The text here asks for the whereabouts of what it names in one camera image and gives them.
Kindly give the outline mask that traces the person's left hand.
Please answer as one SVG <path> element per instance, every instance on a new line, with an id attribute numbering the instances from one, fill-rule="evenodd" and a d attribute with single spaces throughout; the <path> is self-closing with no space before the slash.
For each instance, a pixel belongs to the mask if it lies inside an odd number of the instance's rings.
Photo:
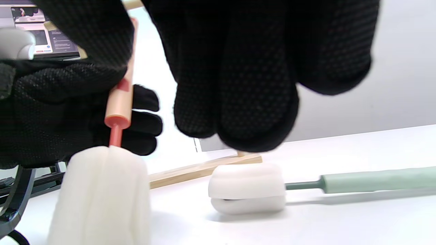
<path id="1" fill-rule="evenodd" d="M 108 146 L 107 98 L 126 71 L 80 61 L 2 60 L 1 169 L 52 166 Z"/>

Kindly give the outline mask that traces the person's right hand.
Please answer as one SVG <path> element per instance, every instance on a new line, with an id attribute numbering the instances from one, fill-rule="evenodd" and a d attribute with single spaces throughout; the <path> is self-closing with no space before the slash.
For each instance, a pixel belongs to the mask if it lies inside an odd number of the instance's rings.
<path id="1" fill-rule="evenodd" d="M 120 0 L 36 0 L 87 62 L 127 67 L 133 25 Z M 378 0 L 144 0 L 177 82 L 176 127 L 246 152 L 277 148 L 297 84 L 327 96 L 368 74 Z"/>

